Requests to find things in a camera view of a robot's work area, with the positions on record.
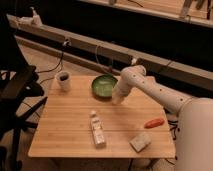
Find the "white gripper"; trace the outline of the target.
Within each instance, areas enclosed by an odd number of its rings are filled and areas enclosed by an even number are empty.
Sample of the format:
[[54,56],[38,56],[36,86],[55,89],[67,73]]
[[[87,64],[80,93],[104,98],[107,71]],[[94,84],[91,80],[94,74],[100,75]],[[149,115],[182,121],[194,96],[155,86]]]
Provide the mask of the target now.
[[123,78],[116,83],[113,93],[115,96],[112,97],[112,103],[118,105],[122,102],[121,97],[127,97],[131,92],[132,86],[129,85]]

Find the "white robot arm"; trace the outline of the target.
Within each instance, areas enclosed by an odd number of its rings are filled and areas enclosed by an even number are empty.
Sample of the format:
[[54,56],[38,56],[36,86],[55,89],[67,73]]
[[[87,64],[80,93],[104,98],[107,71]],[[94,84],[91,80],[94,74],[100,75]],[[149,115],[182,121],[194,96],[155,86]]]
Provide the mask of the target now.
[[174,170],[213,171],[213,99],[193,97],[149,81],[145,68],[137,65],[121,71],[113,103],[121,103],[133,87],[179,117]]

